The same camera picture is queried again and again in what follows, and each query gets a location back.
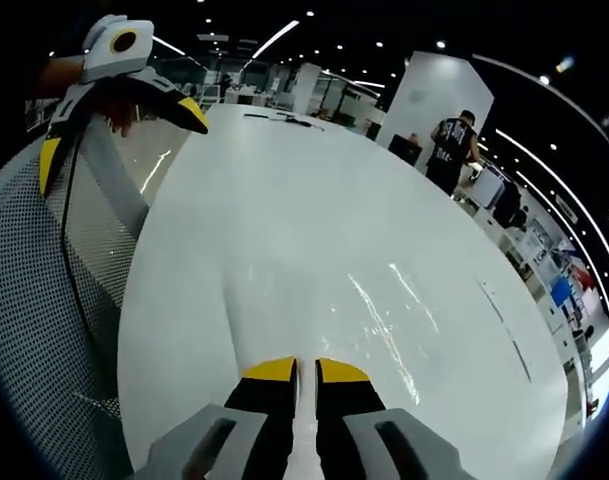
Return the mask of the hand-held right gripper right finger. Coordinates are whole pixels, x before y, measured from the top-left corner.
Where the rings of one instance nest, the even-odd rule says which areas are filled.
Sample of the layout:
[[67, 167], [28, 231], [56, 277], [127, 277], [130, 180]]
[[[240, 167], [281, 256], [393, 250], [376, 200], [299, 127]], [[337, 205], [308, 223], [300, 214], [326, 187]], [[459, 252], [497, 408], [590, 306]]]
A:
[[316, 451], [327, 479], [462, 479], [458, 449], [401, 408], [368, 375], [330, 358], [316, 367]]

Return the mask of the person's left hand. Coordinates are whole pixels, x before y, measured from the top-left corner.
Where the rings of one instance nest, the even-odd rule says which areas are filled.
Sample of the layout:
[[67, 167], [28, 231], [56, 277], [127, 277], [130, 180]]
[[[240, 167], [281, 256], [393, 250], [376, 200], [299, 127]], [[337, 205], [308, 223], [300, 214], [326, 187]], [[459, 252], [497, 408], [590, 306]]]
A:
[[135, 105], [128, 100], [105, 98], [99, 106], [99, 113], [106, 119], [114, 133], [125, 138], [132, 128]]

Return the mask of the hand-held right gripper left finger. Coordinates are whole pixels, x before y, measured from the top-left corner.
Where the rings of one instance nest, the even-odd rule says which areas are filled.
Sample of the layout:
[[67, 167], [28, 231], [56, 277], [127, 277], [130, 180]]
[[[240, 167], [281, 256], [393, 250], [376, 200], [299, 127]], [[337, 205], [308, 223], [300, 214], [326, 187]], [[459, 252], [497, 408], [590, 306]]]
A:
[[247, 369], [223, 405], [208, 404], [156, 440], [143, 479], [281, 479], [293, 449], [298, 362]]

